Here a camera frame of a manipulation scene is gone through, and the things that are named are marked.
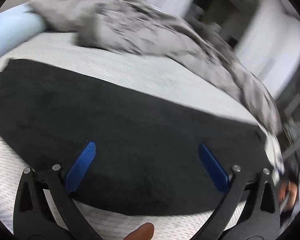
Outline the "person's right hand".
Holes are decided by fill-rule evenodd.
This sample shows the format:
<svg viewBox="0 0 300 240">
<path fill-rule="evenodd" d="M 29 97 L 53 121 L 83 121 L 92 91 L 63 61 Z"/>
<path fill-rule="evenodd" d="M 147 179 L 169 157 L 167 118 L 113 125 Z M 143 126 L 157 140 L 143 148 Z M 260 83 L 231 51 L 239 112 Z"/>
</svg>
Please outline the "person's right hand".
<svg viewBox="0 0 300 240">
<path fill-rule="evenodd" d="M 281 184 L 278 200 L 283 211 L 291 210 L 294 207 L 298 193 L 297 185 L 292 181 L 285 181 Z"/>
</svg>

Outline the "person's left hand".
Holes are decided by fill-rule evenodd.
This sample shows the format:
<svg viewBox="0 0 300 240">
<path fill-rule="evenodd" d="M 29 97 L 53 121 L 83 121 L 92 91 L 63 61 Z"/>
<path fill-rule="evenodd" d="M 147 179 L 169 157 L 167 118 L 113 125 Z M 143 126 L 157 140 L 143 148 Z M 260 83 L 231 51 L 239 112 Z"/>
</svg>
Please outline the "person's left hand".
<svg viewBox="0 0 300 240">
<path fill-rule="evenodd" d="M 128 234 L 123 240 L 151 240 L 154 235 L 154 225 L 145 223 Z"/>
</svg>

